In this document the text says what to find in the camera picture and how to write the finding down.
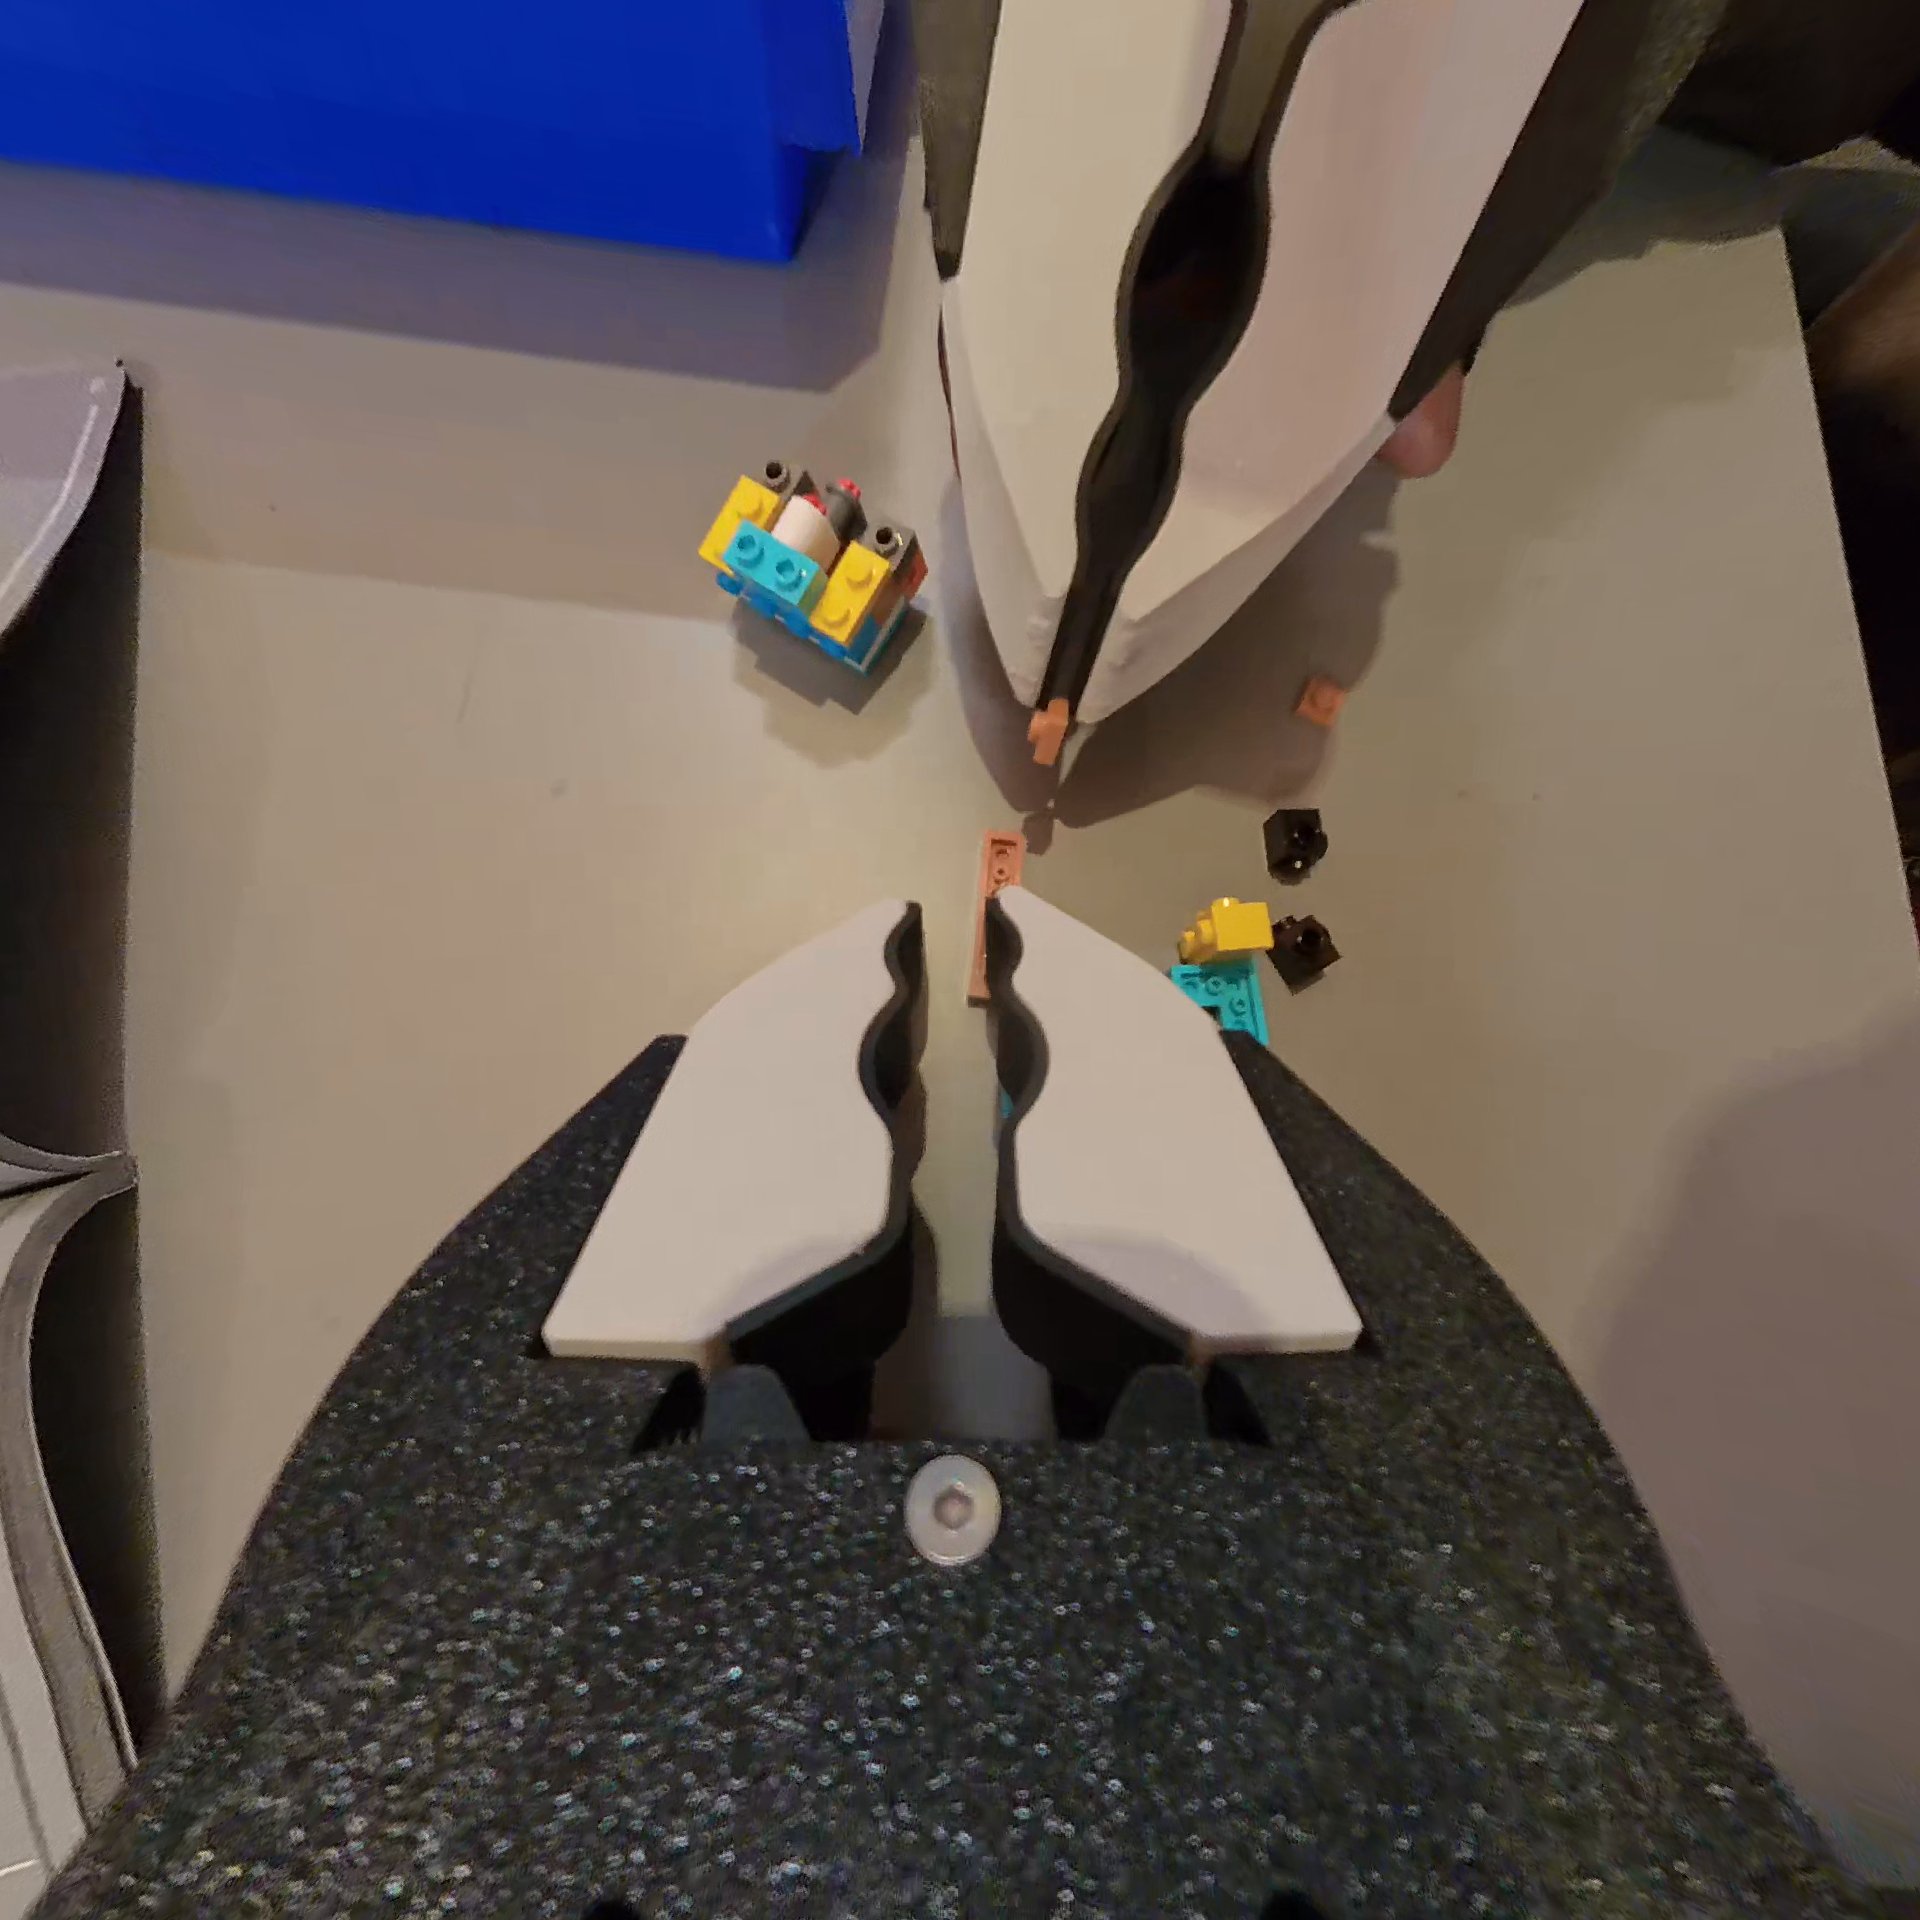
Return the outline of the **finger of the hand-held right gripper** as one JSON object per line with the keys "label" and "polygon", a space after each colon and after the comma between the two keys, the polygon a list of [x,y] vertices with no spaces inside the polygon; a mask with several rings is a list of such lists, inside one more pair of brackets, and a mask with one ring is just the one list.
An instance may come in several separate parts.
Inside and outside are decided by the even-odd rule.
{"label": "finger of the hand-held right gripper", "polygon": [[1437,373],[1425,343],[1581,4],[1236,4],[1120,274],[1065,721],[1162,683],[1328,515]]}
{"label": "finger of the hand-held right gripper", "polygon": [[1120,388],[1120,274],[1229,26],[1227,2],[999,7],[944,347],[977,597],[1026,704],[1050,701],[1082,473]]}

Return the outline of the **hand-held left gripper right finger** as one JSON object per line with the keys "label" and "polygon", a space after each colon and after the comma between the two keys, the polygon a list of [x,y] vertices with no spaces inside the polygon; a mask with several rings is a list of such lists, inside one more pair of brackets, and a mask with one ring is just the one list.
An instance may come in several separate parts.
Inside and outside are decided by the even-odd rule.
{"label": "hand-held left gripper right finger", "polygon": [[1200,1005],[1008,884],[984,911],[1003,1116],[993,1290],[1048,1369],[1345,1354],[1361,1312]]}

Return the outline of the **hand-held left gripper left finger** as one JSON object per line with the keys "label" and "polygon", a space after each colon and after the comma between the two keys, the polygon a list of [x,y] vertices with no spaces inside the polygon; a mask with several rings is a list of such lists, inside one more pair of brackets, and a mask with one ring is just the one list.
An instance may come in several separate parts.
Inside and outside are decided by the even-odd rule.
{"label": "hand-held left gripper left finger", "polygon": [[864,1369],[905,1329],[921,906],[882,898],[687,1036],[544,1320],[557,1359]]}

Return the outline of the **long orange toy plate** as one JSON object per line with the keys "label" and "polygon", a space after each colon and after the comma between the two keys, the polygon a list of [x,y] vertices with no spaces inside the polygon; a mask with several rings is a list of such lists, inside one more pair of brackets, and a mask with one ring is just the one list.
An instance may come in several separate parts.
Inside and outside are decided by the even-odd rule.
{"label": "long orange toy plate", "polygon": [[1008,884],[1019,884],[1025,873],[1025,833],[984,833],[977,864],[977,896],[971,907],[969,959],[967,959],[967,1005],[991,1001],[987,981],[987,904]]}

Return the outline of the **multicoloured toy brick assembly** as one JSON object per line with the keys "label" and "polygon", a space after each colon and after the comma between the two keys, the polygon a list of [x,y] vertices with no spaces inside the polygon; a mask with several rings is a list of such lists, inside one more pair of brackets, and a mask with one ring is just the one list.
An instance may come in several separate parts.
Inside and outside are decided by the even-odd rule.
{"label": "multicoloured toy brick assembly", "polygon": [[783,460],[733,480],[699,559],[749,613],[860,676],[887,658],[928,578],[920,536],[872,517],[858,483]]}

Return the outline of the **blue plastic bin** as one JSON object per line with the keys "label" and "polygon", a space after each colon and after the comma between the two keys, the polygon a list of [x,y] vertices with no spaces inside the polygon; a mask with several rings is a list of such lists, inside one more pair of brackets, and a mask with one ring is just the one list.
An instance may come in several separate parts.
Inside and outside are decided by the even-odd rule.
{"label": "blue plastic bin", "polygon": [[5,2],[9,161],[788,260],[884,4]]}

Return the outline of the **person's right forearm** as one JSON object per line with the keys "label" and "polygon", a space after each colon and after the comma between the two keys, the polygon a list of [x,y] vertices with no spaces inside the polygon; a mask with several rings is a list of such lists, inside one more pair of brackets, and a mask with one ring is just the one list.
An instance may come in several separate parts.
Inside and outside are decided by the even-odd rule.
{"label": "person's right forearm", "polygon": [[1731,2],[1664,123],[1771,162],[1861,138],[1917,162],[1917,4]]}

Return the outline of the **grey desk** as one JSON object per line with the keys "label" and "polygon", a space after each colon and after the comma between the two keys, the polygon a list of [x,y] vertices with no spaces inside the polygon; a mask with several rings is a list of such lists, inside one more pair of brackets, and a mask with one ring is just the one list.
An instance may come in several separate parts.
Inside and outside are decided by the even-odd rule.
{"label": "grey desk", "polygon": [[[1141,954],[1316,802],[1341,963],[1277,1052],[1596,1400],[1771,1757],[1916,1879],[1916,949],[1784,240],[1658,135],[1472,375],[1058,791],[971,621],[905,133],[791,271],[5,169],[5,364],[145,396],[128,1121],[165,1679],[431,1244],[655,1033],[877,896],[928,927],[896,1364],[985,1329],[977,842]],[[770,460],[928,578],[845,669],[699,541]],[[1348,700],[1330,731],[1304,683]]]}

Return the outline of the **person's right hand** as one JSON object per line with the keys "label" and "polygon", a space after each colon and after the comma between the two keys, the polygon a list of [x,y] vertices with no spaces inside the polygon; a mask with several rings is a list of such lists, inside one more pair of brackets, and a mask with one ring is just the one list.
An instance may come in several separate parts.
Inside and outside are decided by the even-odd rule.
{"label": "person's right hand", "polygon": [[1467,371],[1455,364],[1380,444],[1377,457],[1396,479],[1431,479],[1449,465],[1464,417],[1465,379]]}

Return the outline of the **teal L-shaped plate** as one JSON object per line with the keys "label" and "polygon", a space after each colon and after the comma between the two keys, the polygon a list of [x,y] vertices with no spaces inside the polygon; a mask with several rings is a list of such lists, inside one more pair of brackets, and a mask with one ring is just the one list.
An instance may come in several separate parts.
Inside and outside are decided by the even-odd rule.
{"label": "teal L-shaped plate", "polygon": [[1241,1033],[1268,1048],[1261,965],[1261,956],[1239,954],[1200,965],[1172,965],[1168,978],[1221,1031]]}

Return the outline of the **grey instruction booklet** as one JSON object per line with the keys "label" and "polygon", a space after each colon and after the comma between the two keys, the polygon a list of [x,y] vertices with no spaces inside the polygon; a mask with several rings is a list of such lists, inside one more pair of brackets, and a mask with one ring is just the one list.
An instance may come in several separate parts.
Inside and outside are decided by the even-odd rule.
{"label": "grey instruction booklet", "polygon": [[128,1418],[127,921],[143,397],[122,364],[2,379],[5,1893],[135,1763],[116,1660]]}

